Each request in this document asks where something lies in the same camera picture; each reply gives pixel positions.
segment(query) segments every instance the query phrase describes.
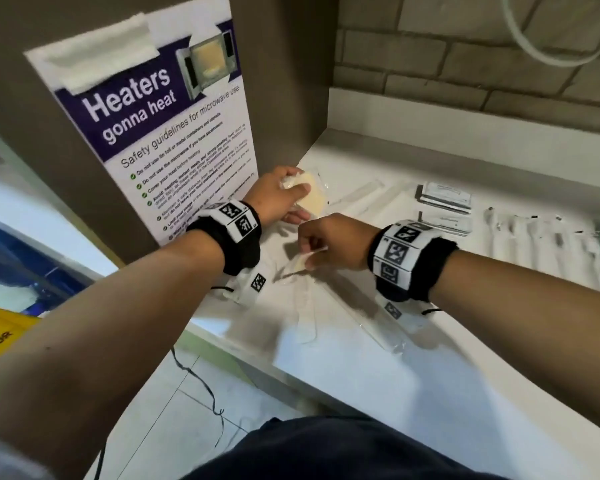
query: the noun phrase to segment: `forearm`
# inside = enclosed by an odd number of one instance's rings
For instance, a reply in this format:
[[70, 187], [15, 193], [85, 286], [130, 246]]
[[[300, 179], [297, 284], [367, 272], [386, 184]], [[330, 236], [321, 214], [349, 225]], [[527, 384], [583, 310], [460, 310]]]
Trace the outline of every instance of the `forearm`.
[[456, 251], [430, 292], [528, 379], [600, 426], [600, 293]]
[[64, 447], [92, 435], [101, 446], [223, 266], [218, 244], [193, 231], [41, 320], [0, 357], [0, 438], [56, 469]]

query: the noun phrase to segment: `hand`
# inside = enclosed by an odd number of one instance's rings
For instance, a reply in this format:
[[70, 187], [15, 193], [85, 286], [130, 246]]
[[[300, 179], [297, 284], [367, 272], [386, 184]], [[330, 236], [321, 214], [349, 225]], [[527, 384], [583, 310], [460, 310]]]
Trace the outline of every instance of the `hand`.
[[251, 187], [243, 201], [252, 206], [258, 213], [262, 227], [268, 227], [282, 220], [289, 224], [302, 224], [311, 218], [304, 210], [291, 210], [294, 204], [311, 192], [311, 185], [300, 184], [290, 189], [283, 189], [281, 181], [302, 173], [299, 168], [279, 166], [271, 173], [265, 173]]
[[332, 214], [298, 227], [298, 243], [302, 254], [328, 248], [307, 259], [309, 270], [320, 266], [362, 270], [367, 269], [369, 247], [378, 232], [377, 227]]

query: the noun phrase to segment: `wristband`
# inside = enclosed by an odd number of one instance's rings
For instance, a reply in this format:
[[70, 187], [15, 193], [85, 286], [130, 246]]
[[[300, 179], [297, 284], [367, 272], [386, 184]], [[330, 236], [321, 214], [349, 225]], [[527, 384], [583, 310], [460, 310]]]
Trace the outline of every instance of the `wristband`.
[[367, 257], [376, 275], [376, 290], [388, 300], [429, 300], [455, 242], [442, 239], [442, 232], [414, 221], [401, 221], [380, 231]]
[[218, 202], [202, 209], [187, 231], [199, 229], [213, 238], [224, 253], [224, 272], [237, 276], [260, 261], [262, 226], [256, 211], [238, 200]]

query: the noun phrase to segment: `wire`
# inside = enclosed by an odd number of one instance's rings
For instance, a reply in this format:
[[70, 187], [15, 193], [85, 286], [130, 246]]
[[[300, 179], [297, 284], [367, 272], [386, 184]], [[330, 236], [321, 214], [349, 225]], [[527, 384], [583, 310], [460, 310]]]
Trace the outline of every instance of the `wire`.
[[520, 48], [528, 53], [535, 60], [540, 61], [544, 64], [554, 66], [554, 67], [578, 67], [583, 66], [584, 64], [588, 64], [600, 56], [600, 41], [598, 45], [593, 49], [593, 54], [583, 57], [581, 59], [560, 59], [558, 57], [553, 57], [551, 55], [545, 54], [536, 48], [535, 45], [531, 43], [531, 41], [522, 33], [518, 23], [516, 22], [515, 16], [513, 15], [513, 11], [511, 10], [511, 5], [509, 0], [500, 0], [502, 3], [502, 13], [504, 15], [504, 20], [507, 23], [509, 31], [513, 38], [516, 40]]
[[218, 441], [216, 441], [216, 444], [214, 445], [214, 448], [215, 448], [216, 446], [218, 446], [218, 443], [220, 443], [220, 439], [222, 438], [222, 435], [224, 434], [224, 416], [223, 416], [224, 409], [220, 409], [220, 411], [216, 411], [216, 396], [214, 395], [213, 391], [211, 390], [211, 387], [209, 387], [207, 385], [207, 383], [199, 375], [197, 375], [194, 371], [192, 371], [190, 367], [186, 367], [185, 365], [180, 363], [180, 361], [176, 357], [176, 349], [174, 347], [171, 348], [171, 355], [173, 355], [173, 359], [174, 359], [174, 361], [176, 361], [176, 365], [179, 368], [181, 368], [183, 371], [187, 371], [193, 377], [195, 377], [197, 380], [202, 382], [202, 385], [205, 387], [205, 389], [207, 389], [207, 392], [211, 396], [211, 399], [213, 401], [211, 404], [211, 412], [213, 412], [213, 414], [215, 414], [216, 416], [220, 416], [220, 423], [222, 425], [222, 431], [220, 432], [220, 437], [218, 438]]
[[229, 288], [229, 286], [211, 286], [212, 290], [227, 290], [233, 293], [235, 290], [233, 288]]
[[102, 450], [100, 450], [100, 456], [98, 457], [98, 466], [96, 467], [96, 475], [93, 476], [93, 480], [100, 480], [100, 474], [102, 473], [102, 464], [104, 462], [104, 450], [107, 447], [107, 441], [104, 441]]

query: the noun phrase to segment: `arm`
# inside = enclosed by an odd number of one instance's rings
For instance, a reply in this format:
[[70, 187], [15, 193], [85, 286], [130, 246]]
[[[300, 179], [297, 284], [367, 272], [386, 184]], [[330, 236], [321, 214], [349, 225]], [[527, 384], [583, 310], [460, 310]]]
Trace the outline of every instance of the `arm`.
[[[280, 188], [277, 168], [245, 197], [263, 226], [308, 192]], [[224, 268], [220, 246], [192, 231], [94, 283], [0, 357], [0, 440], [81, 478], [129, 401], [176, 342]]]
[[[309, 268], [366, 269], [380, 229], [334, 214], [303, 224]], [[600, 427], [600, 293], [455, 251], [429, 296], [519, 372]]]

